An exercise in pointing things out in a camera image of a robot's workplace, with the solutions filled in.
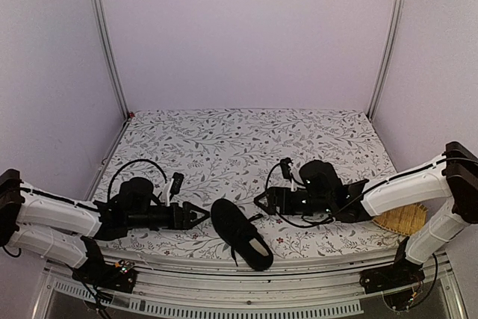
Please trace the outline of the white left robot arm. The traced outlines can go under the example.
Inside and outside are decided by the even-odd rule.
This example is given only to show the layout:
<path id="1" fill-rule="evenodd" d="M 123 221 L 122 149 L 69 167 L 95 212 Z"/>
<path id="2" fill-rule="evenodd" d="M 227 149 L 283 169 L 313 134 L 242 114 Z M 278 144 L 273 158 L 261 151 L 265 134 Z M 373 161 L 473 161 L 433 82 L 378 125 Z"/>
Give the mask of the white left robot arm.
<path id="1" fill-rule="evenodd" d="M 42 191 L 20 178 L 18 170 L 1 174 L 1 245 L 17 247 L 79 268 L 94 284 L 111 278 L 111 269 L 89 256 L 87 239 L 114 241 L 132 229 L 187 230 L 210 214 L 191 202 L 173 202 L 184 176 L 174 173 L 163 191 L 134 177 L 104 202 L 76 201 Z"/>

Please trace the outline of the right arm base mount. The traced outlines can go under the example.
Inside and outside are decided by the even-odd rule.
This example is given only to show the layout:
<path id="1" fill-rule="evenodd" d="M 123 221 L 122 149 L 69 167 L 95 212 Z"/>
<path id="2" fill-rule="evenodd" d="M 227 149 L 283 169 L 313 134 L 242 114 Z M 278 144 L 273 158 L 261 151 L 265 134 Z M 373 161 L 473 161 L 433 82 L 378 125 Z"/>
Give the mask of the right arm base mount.
<path id="1" fill-rule="evenodd" d="M 366 294 L 411 285 L 425 279 L 423 263 L 416 264 L 406 258 L 408 241 L 409 237 L 400 243 L 392 264 L 363 270 L 360 273 L 359 284 Z"/>

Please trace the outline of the black canvas sneaker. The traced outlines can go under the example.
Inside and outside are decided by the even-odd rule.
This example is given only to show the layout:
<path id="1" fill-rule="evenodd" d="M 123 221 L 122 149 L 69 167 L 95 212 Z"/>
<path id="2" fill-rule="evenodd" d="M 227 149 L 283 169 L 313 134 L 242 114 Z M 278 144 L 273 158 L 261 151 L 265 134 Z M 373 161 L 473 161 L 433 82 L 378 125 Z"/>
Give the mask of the black canvas sneaker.
<path id="1" fill-rule="evenodd" d="M 227 199 L 218 199 L 212 204 L 211 222 L 214 230 L 229 245 L 236 265 L 239 255 L 253 270 L 264 271 L 272 266 L 273 253 L 253 224 L 263 216 L 256 214 L 247 218 Z"/>

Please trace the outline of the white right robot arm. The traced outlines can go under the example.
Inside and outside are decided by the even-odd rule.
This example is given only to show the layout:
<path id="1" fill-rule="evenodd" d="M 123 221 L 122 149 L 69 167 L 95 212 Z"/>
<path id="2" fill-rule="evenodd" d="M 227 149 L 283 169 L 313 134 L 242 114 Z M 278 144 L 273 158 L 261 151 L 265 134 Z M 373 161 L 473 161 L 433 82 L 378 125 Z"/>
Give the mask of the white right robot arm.
<path id="1" fill-rule="evenodd" d="M 292 160 L 285 158 L 277 167 L 290 186 L 267 185 L 254 198 L 262 211 L 272 215 L 324 212 L 327 220 L 358 223 L 409 205 L 444 200 L 430 220 L 401 243 L 396 262 L 386 271 L 386 279 L 393 286 L 403 285 L 414 276 L 415 267 L 477 223 L 477 157 L 456 141 L 447 143 L 442 154 L 425 164 L 383 179 L 348 185 L 329 162 L 309 161 L 295 171 Z"/>

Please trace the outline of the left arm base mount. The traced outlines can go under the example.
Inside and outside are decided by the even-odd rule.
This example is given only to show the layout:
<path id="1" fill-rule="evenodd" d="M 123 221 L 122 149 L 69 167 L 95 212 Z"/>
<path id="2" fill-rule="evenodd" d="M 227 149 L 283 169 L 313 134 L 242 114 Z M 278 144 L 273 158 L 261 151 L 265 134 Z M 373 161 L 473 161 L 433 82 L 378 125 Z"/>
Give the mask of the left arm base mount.
<path id="1" fill-rule="evenodd" d="M 72 269 L 72 278 L 94 288 L 105 288 L 131 294 L 137 281 L 135 263 L 120 259 L 114 264 L 104 260 L 98 244 L 88 237 L 80 237 L 86 247 L 86 261 Z"/>

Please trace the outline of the black shoelace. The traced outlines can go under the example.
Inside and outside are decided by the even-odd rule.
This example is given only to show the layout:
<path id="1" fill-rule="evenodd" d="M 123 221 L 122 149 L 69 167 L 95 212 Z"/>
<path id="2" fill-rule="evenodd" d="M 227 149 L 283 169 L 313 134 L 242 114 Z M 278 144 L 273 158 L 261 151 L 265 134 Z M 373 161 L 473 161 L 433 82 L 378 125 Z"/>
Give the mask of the black shoelace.
<path id="1" fill-rule="evenodd" d="M 253 270 L 266 269 L 269 250 L 257 228 L 252 224 L 262 217 L 262 214 L 257 214 L 246 219 L 241 215 L 233 224 L 226 226 L 228 233 L 224 241 L 230 246 L 231 257 L 236 266 L 238 266 L 237 255 L 239 255 Z"/>

